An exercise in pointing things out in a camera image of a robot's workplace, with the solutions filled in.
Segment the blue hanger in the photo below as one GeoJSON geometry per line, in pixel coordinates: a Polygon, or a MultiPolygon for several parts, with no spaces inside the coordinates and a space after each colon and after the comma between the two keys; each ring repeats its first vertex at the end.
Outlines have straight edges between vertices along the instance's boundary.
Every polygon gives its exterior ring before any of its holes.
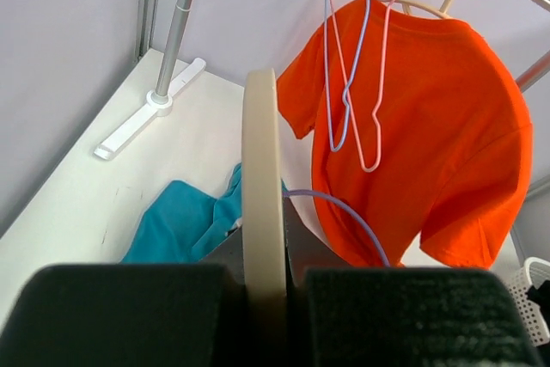
{"type": "Polygon", "coordinates": [[[364,42],[364,34],[367,29],[367,23],[370,16],[370,0],[366,0],[367,5],[364,12],[363,26],[361,27],[361,34],[359,36],[359,42],[357,43],[357,49],[355,51],[355,58],[353,59],[353,66],[351,68],[350,78],[347,84],[342,91],[342,102],[345,105],[345,116],[344,116],[344,130],[342,131],[342,136],[337,145],[334,145],[334,135],[333,135],[333,119],[330,110],[330,79],[328,75],[328,41],[327,41],[327,20],[328,20],[328,0],[325,0],[325,21],[323,22],[324,33],[323,33],[323,42],[324,42],[324,59],[325,59],[325,88],[327,88],[327,111],[328,111],[328,140],[330,143],[330,149],[332,152],[338,152],[344,145],[345,138],[347,136],[348,125],[350,122],[350,104],[347,99],[347,93],[350,90],[351,84],[355,79],[355,72],[358,67],[359,57],[361,55],[361,49],[364,42]]]}

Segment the orange t-shirt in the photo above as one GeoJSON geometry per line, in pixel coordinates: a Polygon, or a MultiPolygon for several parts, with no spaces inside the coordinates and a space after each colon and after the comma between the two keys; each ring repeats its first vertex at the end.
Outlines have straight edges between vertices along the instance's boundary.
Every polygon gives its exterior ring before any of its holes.
{"type": "MultiPolygon", "coordinates": [[[[365,0],[336,13],[348,78],[365,0]]],[[[386,7],[372,0],[350,94],[365,163],[376,155],[376,103],[386,7]]],[[[351,121],[339,152],[330,150],[323,26],[278,79],[278,107],[297,138],[315,128],[313,188],[346,202],[373,229],[392,265],[414,237],[448,266],[488,268],[496,259],[529,186],[532,125],[522,94],[503,63],[464,21],[391,12],[382,125],[382,163],[359,164],[351,121]]],[[[328,62],[335,142],[345,107],[333,25],[328,62]]],[[[382,264],[361,226],[315,199],[333,250],[354,266],[382,264]]]]}

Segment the white basket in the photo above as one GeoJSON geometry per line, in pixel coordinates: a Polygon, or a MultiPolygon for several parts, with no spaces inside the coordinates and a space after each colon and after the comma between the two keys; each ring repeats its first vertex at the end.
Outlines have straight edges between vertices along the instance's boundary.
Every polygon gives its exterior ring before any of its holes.
{"type": "Polygon", "coordinates": [[[550,342],[550,332],[539,305],[527,298],[527,291],[531,285],[538,289],[546,280],[550,280],[550,262],[531,257],[506,283],[534,346],[550,342]]]}

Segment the white floor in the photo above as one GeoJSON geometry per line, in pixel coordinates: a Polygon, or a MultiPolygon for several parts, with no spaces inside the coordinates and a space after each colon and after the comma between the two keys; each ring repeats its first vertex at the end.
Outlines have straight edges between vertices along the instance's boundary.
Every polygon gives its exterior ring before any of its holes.
{"type": "MultiPolygon", "coordinates": [[[[155,87],[161,60],[153,50],[145,55],[0,239],[0,327],[22,286],[40,268],[120,260],[144,210],[171,180],[184,180],[213,196],[226,189],[241,160],[243,89],[210,73],[178,98],[170,116],[155,120],[113,161],[92,155],[103,138],[141,107],[146,92],[155,87]]],[[[183,67],[179,62],[176,70],[183,67]]],[[[280,125],[285,184],[311,187],[311,137],[297,141],[283,119],[280,125]]],[[[322,238],[313,201],[299,198],[295,205],[322,238]]],[[[409,248],[403,262],[438,265],[418,246],[409,248]]],[[[506,277],[518,267],[509,239],[494,271],[506,277]]]]}

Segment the pink hanger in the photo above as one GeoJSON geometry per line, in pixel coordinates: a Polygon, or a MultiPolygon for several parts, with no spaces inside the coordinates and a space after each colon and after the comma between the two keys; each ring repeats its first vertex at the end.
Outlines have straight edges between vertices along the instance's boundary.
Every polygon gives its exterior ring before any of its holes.
{"type": "MultiPolygon", "coordinates": [[[[384,17],[384,29],[383,29],[383,35],[382,35],[382,60],[380,63],[380,81],[378,83],[378,99],[371,113],[372,120],[374,121],[376,126],[376,160],[375,160],[375,163],[372,165],[372,167],[367,167],[365,165],[364,152],[363,152],[363,147],[361,146],[361,140],[359,138],[358,124],[355,118],[355,111],[353,110],[351,94],[349,90],[347,92],[347,99],[350,103],[350,109],[351,109],[351,125],[353,126],[353,134],[355,136],[355,143],[357,146],[357,152],[359,154],[359,161],[361,164],[361,168],[364,172],[375,171],[380,166],[380,161],[382,159],[382,128],[380,125],[380,121],[378,120],[376,115],[378,113],[378,109],[382,104],[382,99],[384,95],[384,77],[386,74],[386,51],[387,51],[387,45],[388,45],[389,13],[391,11],[391,7],[394,4],[395,0],[383,0],[383,1],[388,1],[388,6],[386,8],[386,15],[384,17]]],[[[340,44],[340,37],[339,37],[338,25],[336,23],[333,0],[329,0],[329,2],[330,2],[330,9],[331,9],[331,17],[332,17],[333,27],[334,27],[334,35],[336,37],[336,46],[338,48],[338,54],[339,54],[340,69],[342,70],[342,77],[344,78],[344,83],[347,83],[347,75],[345,72],[345,65],[344,65],[344,56],[342,52],[342,45],[340,44]]]]}

